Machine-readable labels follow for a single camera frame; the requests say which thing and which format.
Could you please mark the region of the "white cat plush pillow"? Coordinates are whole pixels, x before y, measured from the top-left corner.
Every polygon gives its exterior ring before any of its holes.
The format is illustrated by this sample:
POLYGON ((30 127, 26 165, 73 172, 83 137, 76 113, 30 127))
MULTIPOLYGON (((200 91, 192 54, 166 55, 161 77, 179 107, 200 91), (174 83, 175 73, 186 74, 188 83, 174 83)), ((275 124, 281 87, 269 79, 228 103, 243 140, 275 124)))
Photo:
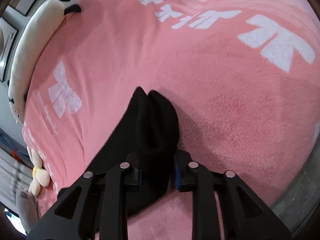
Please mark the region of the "white cat plush pillow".
POLYGON ((70 0, 47 0, 30 18, 18 42, 8 84, 9 106, 17 124, 24 122, 25 104, 36 63, 48 41, 70 13, 80 13, 81 7, 70 0))

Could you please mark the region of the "pink fleece blanket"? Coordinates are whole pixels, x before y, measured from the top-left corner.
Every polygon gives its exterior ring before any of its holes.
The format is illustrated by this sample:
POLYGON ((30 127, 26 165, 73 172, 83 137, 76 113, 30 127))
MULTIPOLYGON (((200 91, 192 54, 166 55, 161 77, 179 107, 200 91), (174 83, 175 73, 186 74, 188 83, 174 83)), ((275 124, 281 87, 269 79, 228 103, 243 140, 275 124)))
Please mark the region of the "pink fleece blanket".
MULTIPOLYGON (((234 171, 271 209, 319 131, 319 18, 309 0, 80 0, 42 51, 23 136, 52 198, 85 172, 137 87, 173 105, 177 151, 234 171)), ((134 216, 127 239, 192 239, 193 194, 175 187, 134 216)))

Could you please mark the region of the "striped curtain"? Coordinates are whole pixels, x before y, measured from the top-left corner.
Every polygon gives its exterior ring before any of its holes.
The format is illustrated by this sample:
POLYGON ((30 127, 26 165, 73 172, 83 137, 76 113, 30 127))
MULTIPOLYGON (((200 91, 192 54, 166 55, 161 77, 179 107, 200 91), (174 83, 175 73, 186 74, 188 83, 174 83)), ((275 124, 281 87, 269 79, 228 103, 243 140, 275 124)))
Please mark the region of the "striped curtain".
POLYGON ((1 202, 14 209, 16 192, 29 188, 31 167, 27 149, 1 131, 1 202))

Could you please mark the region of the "black pants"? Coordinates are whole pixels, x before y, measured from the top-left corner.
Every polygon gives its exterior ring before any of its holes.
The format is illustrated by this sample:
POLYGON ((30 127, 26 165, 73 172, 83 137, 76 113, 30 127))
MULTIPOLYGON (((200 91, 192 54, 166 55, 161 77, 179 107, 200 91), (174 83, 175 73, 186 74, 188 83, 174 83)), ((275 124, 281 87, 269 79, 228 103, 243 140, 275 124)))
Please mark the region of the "black pants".
POLYGON ((159 92, 137 87, 122 119, 88 166, 98 174, 124 162, 135 152, 139 188, 127 195, 127 215, 134 216, 167 191, 180 132, 178 116, 159 92))

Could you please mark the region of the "grey plush toy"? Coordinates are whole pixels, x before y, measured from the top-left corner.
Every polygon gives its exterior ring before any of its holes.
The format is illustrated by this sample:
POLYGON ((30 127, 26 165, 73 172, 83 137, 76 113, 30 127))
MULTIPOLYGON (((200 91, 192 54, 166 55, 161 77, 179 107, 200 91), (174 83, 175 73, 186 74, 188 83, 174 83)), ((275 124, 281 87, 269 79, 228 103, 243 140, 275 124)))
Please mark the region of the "grey plush toy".
POLYGON ((39 221, 36 200, 28 191, 19 190, 16 192, 16 207, 22 226, 28 235, 39 221))

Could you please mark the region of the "framed wall picture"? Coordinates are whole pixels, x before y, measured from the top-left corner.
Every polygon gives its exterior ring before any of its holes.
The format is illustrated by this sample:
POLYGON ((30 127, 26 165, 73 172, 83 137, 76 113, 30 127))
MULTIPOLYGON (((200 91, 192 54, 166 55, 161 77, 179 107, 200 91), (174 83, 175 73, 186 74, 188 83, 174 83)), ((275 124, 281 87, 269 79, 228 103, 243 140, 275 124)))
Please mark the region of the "framed wall picture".
POLYGON ((4 82, 12 46, 18 30, 1 18, 1 82, 4 82))

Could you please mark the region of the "cream flower plush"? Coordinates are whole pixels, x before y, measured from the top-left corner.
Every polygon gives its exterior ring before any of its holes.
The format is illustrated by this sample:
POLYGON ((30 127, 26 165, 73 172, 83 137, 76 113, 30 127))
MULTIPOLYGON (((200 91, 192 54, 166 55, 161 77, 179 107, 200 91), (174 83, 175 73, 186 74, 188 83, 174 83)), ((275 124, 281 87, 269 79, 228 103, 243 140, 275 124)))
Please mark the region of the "cream flower plush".
POLYGON ((47 188, 49 186, 50 175, 48 171, 43 168, 43 161, 40 155, 33 148, 27 147, 27 151, 31 163, 33 164, 33 180, 29 186, 29 193, 31 193, 33 197, 37 197, 42 188, 47 188))

